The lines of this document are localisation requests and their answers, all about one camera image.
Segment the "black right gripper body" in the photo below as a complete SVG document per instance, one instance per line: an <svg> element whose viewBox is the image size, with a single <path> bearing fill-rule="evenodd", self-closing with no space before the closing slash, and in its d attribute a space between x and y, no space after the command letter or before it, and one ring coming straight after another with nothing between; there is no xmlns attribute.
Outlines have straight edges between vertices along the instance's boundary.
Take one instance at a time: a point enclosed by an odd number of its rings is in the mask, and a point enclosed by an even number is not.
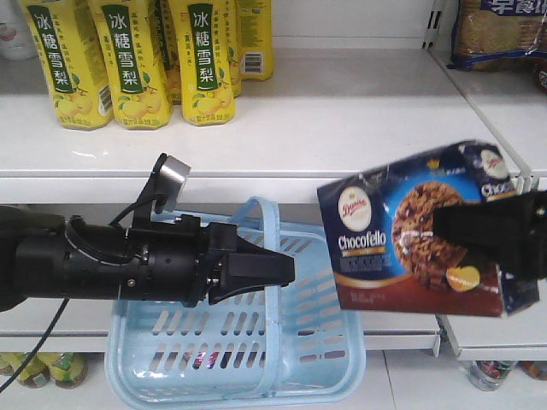
<svg viewBox="0 0 547 410"><path fill-rule="evenodd" d="M495 261L520 280L546 278L546 192L433 212L433 232Z"/></svg>

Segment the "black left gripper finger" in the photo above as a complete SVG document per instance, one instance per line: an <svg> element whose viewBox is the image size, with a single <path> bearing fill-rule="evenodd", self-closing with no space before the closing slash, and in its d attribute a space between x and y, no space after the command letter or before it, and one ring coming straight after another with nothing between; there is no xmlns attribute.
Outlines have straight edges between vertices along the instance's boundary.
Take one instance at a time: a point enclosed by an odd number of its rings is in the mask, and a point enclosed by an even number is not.
<svg viewBox="0 0 547 410"><path fill-rule="evenodd" d="M208 302L217 304L268 286L287 286L295 280L295 260L239 238L235 250L224 251L215 260L208 279Z"/></svg>

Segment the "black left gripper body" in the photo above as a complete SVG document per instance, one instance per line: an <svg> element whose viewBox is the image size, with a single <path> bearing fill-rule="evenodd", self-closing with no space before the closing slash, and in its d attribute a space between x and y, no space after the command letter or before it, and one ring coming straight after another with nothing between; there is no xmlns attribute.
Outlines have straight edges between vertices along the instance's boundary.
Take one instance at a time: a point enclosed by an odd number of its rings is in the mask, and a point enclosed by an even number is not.
<svg viewBox="0 0 547 410"><path fill-rule="evenodd" d="M124 266L119 298L213 305L239 293L233 265L239 236L233 224L202 225L183 214L174 223L134 224L126 234L131 261Z"/></svg>

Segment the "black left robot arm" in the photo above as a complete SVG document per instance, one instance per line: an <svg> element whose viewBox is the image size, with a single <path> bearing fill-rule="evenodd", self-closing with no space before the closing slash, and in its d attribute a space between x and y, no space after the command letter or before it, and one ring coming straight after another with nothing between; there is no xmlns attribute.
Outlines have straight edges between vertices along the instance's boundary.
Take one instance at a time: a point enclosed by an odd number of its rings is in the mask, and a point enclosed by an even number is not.
<svg viewBox="0 0 547 410"><path fill-rule="evenodd" d="M243 239L234 224L88 225L1 208L1 309L29 298L180 302L194 308L295 279L294 260Z"/></svg>

